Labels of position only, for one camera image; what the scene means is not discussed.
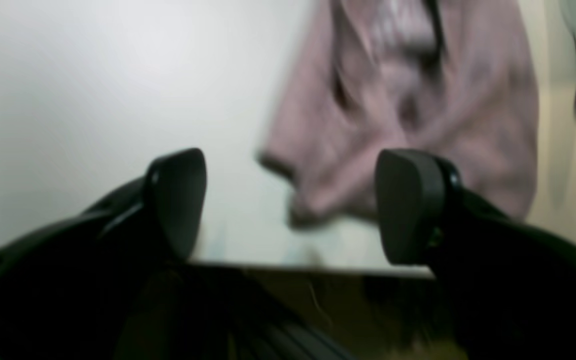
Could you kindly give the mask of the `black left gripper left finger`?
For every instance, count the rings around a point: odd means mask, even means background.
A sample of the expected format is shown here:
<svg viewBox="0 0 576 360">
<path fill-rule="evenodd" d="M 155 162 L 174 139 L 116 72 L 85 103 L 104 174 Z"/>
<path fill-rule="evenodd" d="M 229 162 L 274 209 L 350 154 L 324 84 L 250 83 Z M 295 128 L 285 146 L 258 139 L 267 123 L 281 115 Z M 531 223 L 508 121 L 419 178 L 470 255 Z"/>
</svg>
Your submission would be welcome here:
<svg viewBox="0 0 576 360">
<path fill-rule="evenodd" d="M 0 360 L 108 360 L 136 298 L 194 250 L 204 153 L 158 157 L 82 213 L 0 249 Z"/>
</svg>

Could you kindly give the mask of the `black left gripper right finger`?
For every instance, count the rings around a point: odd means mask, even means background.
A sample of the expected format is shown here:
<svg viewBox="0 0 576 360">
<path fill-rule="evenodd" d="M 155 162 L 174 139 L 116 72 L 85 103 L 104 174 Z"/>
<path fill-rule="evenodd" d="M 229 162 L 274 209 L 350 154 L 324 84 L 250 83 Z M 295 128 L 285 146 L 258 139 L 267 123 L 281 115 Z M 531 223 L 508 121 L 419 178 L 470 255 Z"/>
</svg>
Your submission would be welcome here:
<svg viewBox="0 0 576 360">
<path fill-rule="evenodd" d="M 468 190 L 452 162 L 384 149 L 375 164 L 382 250 L 425 265 L 471 360 L 576 360 L 576 245 Z"/>
</svg>

